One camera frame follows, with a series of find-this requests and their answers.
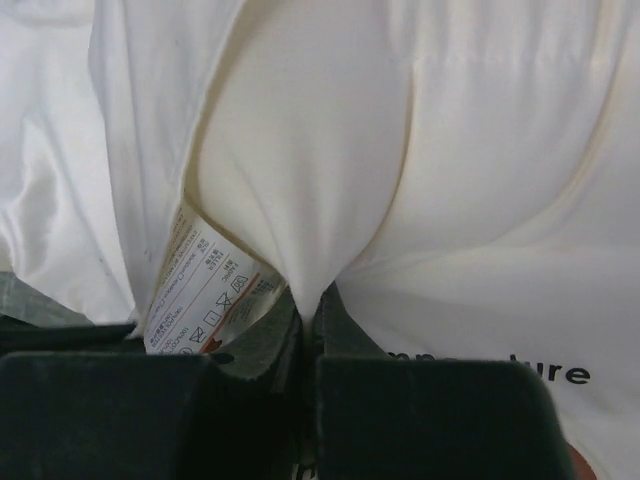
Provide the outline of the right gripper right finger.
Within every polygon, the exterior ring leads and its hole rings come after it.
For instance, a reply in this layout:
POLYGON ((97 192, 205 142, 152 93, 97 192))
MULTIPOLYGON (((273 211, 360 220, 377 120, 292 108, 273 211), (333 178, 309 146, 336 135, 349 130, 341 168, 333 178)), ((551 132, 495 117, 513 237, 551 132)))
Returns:
POLYGON ((322 479, 573 479, 551 397, 509 361, 400 360, 336 286, 313 321, 322 479))

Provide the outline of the cream satin pillowcase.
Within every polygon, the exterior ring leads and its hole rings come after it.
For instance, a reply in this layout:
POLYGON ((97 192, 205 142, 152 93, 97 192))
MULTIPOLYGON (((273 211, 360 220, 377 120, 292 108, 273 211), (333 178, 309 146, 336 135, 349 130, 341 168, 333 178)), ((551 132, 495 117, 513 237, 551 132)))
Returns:
POLYGON ((1 263, 96 324, 152 302, 239 1, 1 5, 1 263))

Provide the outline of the cream pillow with bear print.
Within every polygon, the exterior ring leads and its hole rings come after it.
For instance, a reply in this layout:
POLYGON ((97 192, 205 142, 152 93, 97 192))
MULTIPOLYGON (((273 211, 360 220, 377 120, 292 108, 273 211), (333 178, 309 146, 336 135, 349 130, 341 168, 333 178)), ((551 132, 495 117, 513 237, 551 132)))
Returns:
POLYGON ((639 475, 635 1, 135 1, 178 188, 304 316, 540 369, 600 479, 639 475))

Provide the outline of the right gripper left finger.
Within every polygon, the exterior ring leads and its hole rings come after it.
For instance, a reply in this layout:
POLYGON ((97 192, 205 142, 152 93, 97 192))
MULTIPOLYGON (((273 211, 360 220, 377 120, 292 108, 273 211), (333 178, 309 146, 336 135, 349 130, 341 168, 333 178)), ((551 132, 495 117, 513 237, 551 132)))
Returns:
POLYGON ((209 354, 147 354, 126 326, 3 317, 1 475, 288 479, 300 344, 289 292, 209 354))

